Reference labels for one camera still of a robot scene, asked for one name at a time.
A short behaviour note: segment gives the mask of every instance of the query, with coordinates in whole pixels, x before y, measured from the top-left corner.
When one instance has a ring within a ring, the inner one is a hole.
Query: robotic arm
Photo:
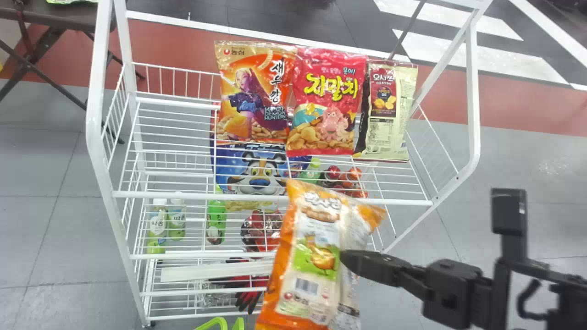
[[[483,277],[481,269],[454,260],[438,260],[420,267],[373,251],[341,252],[340,260],[355,274],[404,288],[423,301],[422,314],[453,329],[471,324],[486,330],[505,330],[512,272],[534,277],[518,295],[521,318],[546,322],[546,330],[587,329],[587,280],[561,274],[548,264],[528,259],[527,202],[525,190],[491,190],[493,233],[501,235],[502,256],[495,262],[494,278]],[[558,306],[546,313],[533,313],[525,303],[540,287],[540,280],[552,282],[549,290],[558,295]]]

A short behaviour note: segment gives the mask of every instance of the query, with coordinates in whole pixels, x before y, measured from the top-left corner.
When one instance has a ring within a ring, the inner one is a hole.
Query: black and red glove
[[[269,281],[269,276],[251,276],[250,278],[251,282],[249,282],[249,284],[252,283],[252,286],[249,285],[247,287],[251,288],[264,288]],[[237,292],[235,296],[237,298],[237,303],[234,305],[238,307],[239,312],[244,311],[245,308],[248,307],[249,315],[253,314],[255,306],[262,294],[263,291]]]
[[[234,262],[248,262],[248,260],[243,258],[230,258],[226,260],[226,263],[232,264]],[[264,288],[267,286],[267,282],[269,280],[269,276],[250,276],[250,275],[240,275],[240,276],[231,276],[231,277],[218,277],[218,278],[211,278],[210,282],[222,285],[225,288]],[[259,301],[259,298],[263,294],[263,291],[252,291],[252,292],[237,292],[235,297],[237,299],[237,303],[235,304],[238,307],[239,312],[245,310],[248,307],[248,313],[252,314],[255,310],[255,306]]]

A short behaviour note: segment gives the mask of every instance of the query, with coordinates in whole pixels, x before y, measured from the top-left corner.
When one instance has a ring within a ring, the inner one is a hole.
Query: white floor marking
[[[397,36],[402,34],[399,30],[393,30],[393,32]],[[436,63],[450,42],[446,39],[409,32],[402,45],[410,58]],[[483,46],[478,47],[478,55],[480,70],[567,84],[567,81],[550,64],[537,56]],[[465,44],[462,44],[450,61],[450,65],[465,67],[466,59]]]
[[[581,85],[581,84],[578,84],[578,83],[571,83],[571,86],[574,89],[579,89],[579,90],[585,90],[585,91],[587,91],[587,86],[586,85]]]
[[[375,0],[375,4],[380,11],[405,17],[411,17],[414,14],[419,2],[417,0]],[[418,14],[417,19],[461,28],[469,14],[466,11],[426,3]],[[490,35],[523,41],[507,23],[498,18],[481,17],[477,23],[477,30]]]
[[[377,57],[377,58],[387,58],[389,56],[389,53],[387,53],[387,52],[380,52],[378,50],[373,50],[373,49],[337,45],[334,43],[313,41],[313,40],[302,39],[302,38],[294,38],[291,36],[276,35],[273,33],[259,32],[259,31],[253,31],[253,30],[247,30],[247,29],[231,28],[229,26],[224,26],[224,25],[209,24],[209,23],[202,23],[202,22],[196,22],[196,21],[188,21],[188,20],[181,19],[181,18],[173,18],[173,17],[168,17],[168,16],[162,16],[162,15],[147,14],[144,12],[127,11],[126,17],[129,19],[138,19],[141,21],[157,22],[157,23],[168,24],[168,25],[183,26],[183,27],[192,28],[192,29],[200,29],[200,30],[206,30],[206,31],[228,33],[228,34],[232,34],[232,35],[246,36],[249,38],[258,38],[258,39],[265,39],[265,40],[269,40],[269,41],[291,43],[293,45],[320,47],[320,48],[339,50],[341,52],[359,53],[359,54],[364,54],[367,56],[372,56],[372,57]],[[410,59],[404,55],[396,55],[394,57],[394,59],[404,61],[404,62],[410,61]]]
[[[532,19],[540,28],[558,42],[566,51],[587,68],[587,49],[573,39],[560,26],[549,19],[527,0],[510,0],[524,14]]]

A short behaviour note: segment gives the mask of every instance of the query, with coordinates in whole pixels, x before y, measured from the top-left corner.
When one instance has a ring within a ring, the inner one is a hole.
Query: white bottle cap
[[[165,206],[167,204],[166,198],[153,198],[153,205],[155,206]]]
[[[182,198],[172,198],[171,203],[174,205],[182,205],[182,204],[184,204],[184,200]]]

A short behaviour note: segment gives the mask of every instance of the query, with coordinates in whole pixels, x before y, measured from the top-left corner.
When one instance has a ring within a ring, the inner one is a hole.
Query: wire shelf
[[[253,287],[254,282],[266,281],[269,272],[248,276],[246,282],[251,287],[225,288],[224,285],[239,282],[228,278],[206,280],[166,279],[166,274],[181,271],[182,268],[198,266],[226,265],[219,259],[176,259],[176,260],[140,260],[137,266],[145,265],[141,284],[141,297],[147,315],[153,321],[170,318],[215,317],[220,315],[246,315],[235,307],[236,292],[262,292],[264,286]],[[261,310],[262,298],[259,299],[253,314]]]
[[[235,306],[235,294],[265,291],[263,281],[271,272],[278,242],[268,240],[262,231],[259,236],[249,235],[249,241],[243,240],[241,226],[253,211],[236,208],[225,213],[224,241],[212,244],[206,236],[208,205],[215,200],[259,201],[259,208],[279,210],[283,214],[288,206],[285,189],[272,196],[217,193],[216,177],[225,174],[216,173],[214,164],[223,158],[233,158],[218,153],[229,141],[220,140],[213,133],[220,109],[217,105],[219,75],[135,63],[135,68],[141,67],[146,80],[137,81],[136,97],[129,97],[123,68],[112,102],[104,113],[107,125],[101,130],[100,138],[106,169],[111,177],[119,178],[112,180],[111,195],[118,202],[120,224],[145,316],[157,321],[245,315],[247,311],[239,312]],[[122,147],[117,143],[121,134],[130,136],[127,145]],[[317,156],[320,166],[305,170],[320,173],[330,166],[337,166],[343,172],[353,167],[361,169],[357,185],[337,189],[344,193],[361,192],[365,203],[379,204],[386,209],[386,219],[367,244],[371,250],[382,251],[397,243],[398,234],[401,239],[411,230],[397,233],[390,209],[393,214],[395,206],[433,207],[443,188],[458,175],[459,169],[438,138],[434,123],[420,107],[408,123],[406,144],[411,156],[407,162],[358,161],[351,156],[320,155]],[[118,148],[125,148],[126,152],[120,174],[113,175],[113,170],[118,170],[118,166],[112,166]],[[284,151],[270,152],[285,156]],[[287,170],[278,172],[280,179],[295,177],[294,165],[308,160],[294,164],[286,158]],[[243,166],[236,172],[243,172],[240,176],[244,178],[252,177],[244,170]],[[152,240],[148,233],[154,198],[181,198],[187,210],[184,236],[177,240],[168,236],[164,252],[157,254],[149,253],[148,248]],[[262,220],[263,227],[270,221],[264,213]],[[234,258],[247,262],[227,263]],[[242,282],[242,277],[219,279],[221,274],[241,274],[249,283],[235,288],[230,284]]]

